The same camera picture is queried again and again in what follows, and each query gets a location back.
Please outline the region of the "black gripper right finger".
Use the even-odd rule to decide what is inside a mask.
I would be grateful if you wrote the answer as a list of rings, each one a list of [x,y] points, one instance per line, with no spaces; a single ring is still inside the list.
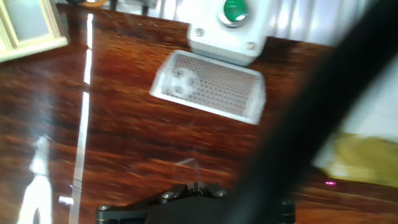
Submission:
[[[230,191],[217,183],[197,183],[195,202],[199,205],[224,205]]]

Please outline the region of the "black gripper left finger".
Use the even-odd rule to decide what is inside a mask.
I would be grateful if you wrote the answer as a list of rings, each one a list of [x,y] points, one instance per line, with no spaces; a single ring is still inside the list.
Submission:
[[[158,205],[193,196],[196,183],[175,184],[168,190],[128,205],[101,205],[96,209],[96,224],[145,223],[149,211]]]

